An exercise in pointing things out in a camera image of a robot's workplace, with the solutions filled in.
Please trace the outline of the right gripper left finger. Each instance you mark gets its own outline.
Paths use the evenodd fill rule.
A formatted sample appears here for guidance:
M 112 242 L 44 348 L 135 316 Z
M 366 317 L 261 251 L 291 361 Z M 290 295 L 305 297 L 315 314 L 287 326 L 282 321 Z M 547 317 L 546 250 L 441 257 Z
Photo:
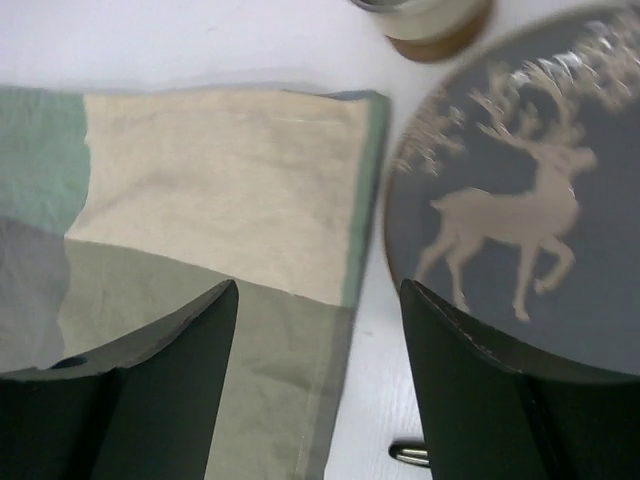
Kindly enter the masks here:
M 224 281 L 47 370 L 1 377 L 5 479 L 201 479 L 238 310 Z

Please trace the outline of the green beige cloth placemat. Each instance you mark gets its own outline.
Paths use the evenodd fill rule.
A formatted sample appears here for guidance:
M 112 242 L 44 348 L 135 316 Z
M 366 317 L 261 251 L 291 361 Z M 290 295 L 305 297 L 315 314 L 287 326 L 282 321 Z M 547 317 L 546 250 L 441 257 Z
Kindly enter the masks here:
M 324 475 L 390 105 L 373 92 L 1 92 L 1 377 L 231 280 L 205 475 Z

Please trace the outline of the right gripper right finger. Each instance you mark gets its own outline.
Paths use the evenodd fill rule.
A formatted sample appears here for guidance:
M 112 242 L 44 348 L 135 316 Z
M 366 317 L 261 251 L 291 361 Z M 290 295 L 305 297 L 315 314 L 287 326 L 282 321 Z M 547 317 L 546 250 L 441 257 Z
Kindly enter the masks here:
M 635 479 L 639 380 L 524 343 L 422 284 L 399 290 L 436 479 Z

